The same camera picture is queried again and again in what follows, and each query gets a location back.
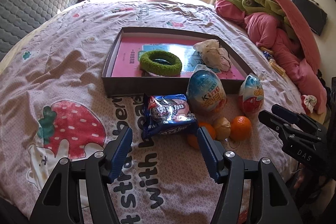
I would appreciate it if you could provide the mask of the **pink crumpled blanket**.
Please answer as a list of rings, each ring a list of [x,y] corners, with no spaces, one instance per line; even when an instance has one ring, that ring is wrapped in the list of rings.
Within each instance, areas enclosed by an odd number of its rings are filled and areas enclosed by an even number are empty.
[[[265,12],[247,15],[228,0],[217,0],[215,11],[222,18],[244,28],[251,42],[257,47],[273,51],[276,63],[285,70],[290,80],[298,87],[302,95],[315,96],[317,103],[314,111],[323,114],[326,111],[327,92],[312,67],[303,57],[299,42],[292,41],[280,28],[280,21]]]

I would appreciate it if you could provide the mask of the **tan walnut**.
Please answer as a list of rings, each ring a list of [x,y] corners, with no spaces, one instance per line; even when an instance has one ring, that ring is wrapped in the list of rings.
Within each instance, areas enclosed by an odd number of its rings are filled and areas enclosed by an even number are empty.
[[[218,140],[225,140],[231,134],[231,124],[225,117],[216,119],[213,122],[213,128],[215,129]]]

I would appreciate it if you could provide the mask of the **pink pillow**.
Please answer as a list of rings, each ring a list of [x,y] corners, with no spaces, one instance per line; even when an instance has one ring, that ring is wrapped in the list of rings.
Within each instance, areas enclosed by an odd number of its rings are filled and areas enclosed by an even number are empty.
[[[311,31],[308,22],[303,17],[297,6],[291,0],[275,0],[282,10],[286,13],[291,27],[297,35],[306,61],[311,66],[316,75],[321,65],[321,55],[313,32]]]

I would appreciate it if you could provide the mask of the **orange tangerine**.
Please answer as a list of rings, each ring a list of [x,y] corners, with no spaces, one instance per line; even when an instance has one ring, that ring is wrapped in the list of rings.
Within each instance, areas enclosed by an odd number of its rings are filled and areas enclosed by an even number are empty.
[[[231,121],[230,138],[234,141],[244,141],[251,137],[252,123],[245,116],[236,116]]]
[[[210,134],[210,137],[215,140],[217,138],[217,134],[213,126],[206,122],[199,122],[199,127],[205,127],[208,133]],[[199,150],[199,135],[200,133],[196,132],[196,134],[188,134],[187,135],[187,143],[194,149]]]

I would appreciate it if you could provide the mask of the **blue Oreo cookie packet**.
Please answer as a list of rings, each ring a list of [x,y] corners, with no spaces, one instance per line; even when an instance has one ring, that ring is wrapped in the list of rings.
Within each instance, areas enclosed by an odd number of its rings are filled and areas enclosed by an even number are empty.
[[[142,137],[154,135],[174,135],[187,133],[195,135],[198,129],[197,118],[191,112],[184,94],[165,96],[144,96],[145,121]]]

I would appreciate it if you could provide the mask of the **yellow snack packets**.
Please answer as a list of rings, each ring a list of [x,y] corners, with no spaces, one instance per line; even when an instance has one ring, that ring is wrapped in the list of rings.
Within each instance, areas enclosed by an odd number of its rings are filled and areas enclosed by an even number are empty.
[[[268,60],[271,68],[276,71],[281,77],[285,76],[285,70],[276,63],[276,60],[273,58],[274,52],[272,50],[261,47],[260,50],[264,54],[265,58]]]

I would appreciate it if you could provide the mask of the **white sheer fabric pouch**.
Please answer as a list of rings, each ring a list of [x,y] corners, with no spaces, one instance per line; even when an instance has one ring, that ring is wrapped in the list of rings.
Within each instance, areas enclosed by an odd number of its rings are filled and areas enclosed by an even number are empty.
[[[204,64],[209,68],[218,69],[222,72],[231,70],[231,61],[227,50],[220,46],[217,39],[209,39],[193,45],[198,51]]]

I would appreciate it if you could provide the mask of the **red white King egg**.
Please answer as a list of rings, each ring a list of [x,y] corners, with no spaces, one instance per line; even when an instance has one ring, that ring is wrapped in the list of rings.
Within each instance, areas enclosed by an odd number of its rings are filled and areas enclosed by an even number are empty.
[[[250,73],[243,81],[238,95],[238,105],[244,114],[259,112],[264,102],[264,90],[259,78]]]

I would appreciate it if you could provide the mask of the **small red white cloth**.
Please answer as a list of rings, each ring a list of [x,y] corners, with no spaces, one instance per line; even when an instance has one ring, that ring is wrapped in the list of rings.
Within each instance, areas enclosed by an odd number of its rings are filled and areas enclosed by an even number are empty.
[[[314,111],[314,107],[317,103],[317,98],[313,95],[302,95],[301,104],[306,114],[311,114]]]

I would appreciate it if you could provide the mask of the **green jacket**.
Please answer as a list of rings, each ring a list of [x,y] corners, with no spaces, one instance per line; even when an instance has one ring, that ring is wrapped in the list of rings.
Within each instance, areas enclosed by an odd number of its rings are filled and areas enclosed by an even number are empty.
[[[284,10],[276,0],[216,0],[215,11],[237,25],[243,26],[245,17],[255,12],[264,12],[277,18],[288,37],[298,41]]]

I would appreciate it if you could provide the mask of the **black television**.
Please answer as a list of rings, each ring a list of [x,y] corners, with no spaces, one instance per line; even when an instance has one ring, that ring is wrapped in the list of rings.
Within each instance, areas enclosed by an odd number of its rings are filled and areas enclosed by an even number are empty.
[[[308,22],[311,30],[321,36],[327,22],[327,13],[311,0],[291,0]]]

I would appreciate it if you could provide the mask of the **large blue King egg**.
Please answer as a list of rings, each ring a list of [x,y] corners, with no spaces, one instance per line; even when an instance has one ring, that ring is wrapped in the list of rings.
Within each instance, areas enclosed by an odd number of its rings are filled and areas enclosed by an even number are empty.
[[[221,80],[215,72],[202,64],[195,67],[186,95],[192,110],[205,116],[221,112],[227,103]]]

